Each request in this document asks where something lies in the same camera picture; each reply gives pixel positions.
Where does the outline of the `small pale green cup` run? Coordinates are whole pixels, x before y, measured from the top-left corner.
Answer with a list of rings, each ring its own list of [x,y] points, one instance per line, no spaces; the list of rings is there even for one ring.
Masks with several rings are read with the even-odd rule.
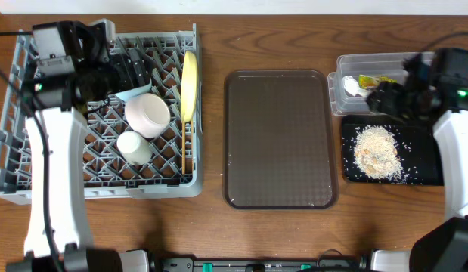
[[[153,155],[149,143],[135,131],[123,132],[116,141],[123,158],[132,165],[144,165]]]

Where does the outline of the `yellow plate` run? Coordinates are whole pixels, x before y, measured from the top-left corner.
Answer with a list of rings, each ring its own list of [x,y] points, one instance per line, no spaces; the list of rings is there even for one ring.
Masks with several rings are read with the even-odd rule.
[[[181,122],[193,119],[198,90],[199,70],[197,57],[192,51],[186,51],[181,77]]]

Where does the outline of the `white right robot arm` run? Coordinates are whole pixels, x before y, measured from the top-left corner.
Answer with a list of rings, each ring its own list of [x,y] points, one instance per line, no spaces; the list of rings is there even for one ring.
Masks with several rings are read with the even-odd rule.
[[[403,84],[383,82],[366,99],[370,111],[427,122],[439,148],[444,223],[407,251],[375,250],[372,271],[468,271],[468,50],[441,48],[403,63]]]

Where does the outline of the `wooden chopstick with pattern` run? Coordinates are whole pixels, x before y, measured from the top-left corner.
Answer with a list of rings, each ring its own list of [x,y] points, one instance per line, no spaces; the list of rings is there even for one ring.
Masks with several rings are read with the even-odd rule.
[[[186,173],[186,143],[185,143],[185,123],[181,123],[181,174]]]

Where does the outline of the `light blue bowl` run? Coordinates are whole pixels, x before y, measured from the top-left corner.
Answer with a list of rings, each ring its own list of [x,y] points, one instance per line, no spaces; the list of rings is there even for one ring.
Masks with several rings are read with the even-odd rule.
[[[117,98],[119,98],[122,102],[126,103],[133,97],[137,97],[141,94],[148,93],[151,90],[152,82],[149,82],[147,85],[133,88],[127,91],[121,91],[115,94]]]

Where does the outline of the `green snack wrapper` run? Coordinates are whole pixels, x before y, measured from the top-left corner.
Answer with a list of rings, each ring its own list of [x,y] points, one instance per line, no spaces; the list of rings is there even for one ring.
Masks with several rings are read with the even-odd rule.
[[[394,82],[397,81],[388,76],[378,75],[378,76],[368,76],[368,75],[359,75],[358,84],[363,89],[373,89],[376,88],[381,82]]]

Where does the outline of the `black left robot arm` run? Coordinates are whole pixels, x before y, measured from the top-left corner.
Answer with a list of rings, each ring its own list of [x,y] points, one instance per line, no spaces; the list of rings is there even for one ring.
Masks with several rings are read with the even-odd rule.
[[[121,91],[121,72],[109,57],[94,55],[14,89],[26,114],[33,196],[24,259],[8,271],[150,270],[143,249],[96,248],[85,208],[87,104]]]

